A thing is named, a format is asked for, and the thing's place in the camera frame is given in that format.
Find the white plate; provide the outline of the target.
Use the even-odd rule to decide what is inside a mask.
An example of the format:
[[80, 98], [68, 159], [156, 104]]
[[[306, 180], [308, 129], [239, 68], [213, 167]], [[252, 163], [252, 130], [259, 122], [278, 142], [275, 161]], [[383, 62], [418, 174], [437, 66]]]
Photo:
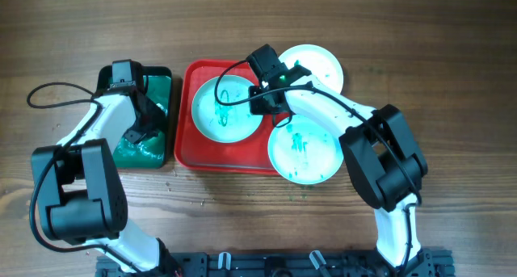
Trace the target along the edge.
[[[248, 103], [234, 106], [219, 104], [214, 97], [218, 77], [205, 82], [195, 93], [191, 117], [196, 128], [208, 139], [229, 144], [251, 136], [263, 121], [261, 115], [252, 115]], [[236, 75], [225, 75], [218, 86], [220, 101], [231, 103], [247, 99], [252, 82]]]

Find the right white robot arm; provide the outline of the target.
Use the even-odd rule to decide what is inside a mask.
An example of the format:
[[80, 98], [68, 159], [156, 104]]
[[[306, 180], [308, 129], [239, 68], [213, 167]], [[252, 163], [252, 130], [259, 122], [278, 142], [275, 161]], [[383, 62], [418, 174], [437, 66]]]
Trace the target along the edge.
[[338, 139], [352, 186], [374, 210], [377, 252], [399, 275], [407, 273], [421, 249], [415, 210], [428, 166], [401, 111], [347, 99], [304, 66], [286, 66], [269, 44], [245, 61], [260, 84], [250, 101], [261, 112], [291, 111]]

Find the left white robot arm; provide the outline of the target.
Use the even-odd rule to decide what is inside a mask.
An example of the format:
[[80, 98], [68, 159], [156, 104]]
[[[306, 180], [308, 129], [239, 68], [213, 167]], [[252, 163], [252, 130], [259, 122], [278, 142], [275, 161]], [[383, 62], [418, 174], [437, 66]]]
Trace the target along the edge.
[[164, 243], [128, 217], [128, 202], [113, 153], [121, 140], [134, 145], [168, 136], [173, 74], [130, 59], [99, 72], [90, 110], [57, 144], [31, 158], [34, 190], [29, 208], [33, 237], [58, 253], [98, 250], [129, 276], [180, 276]]

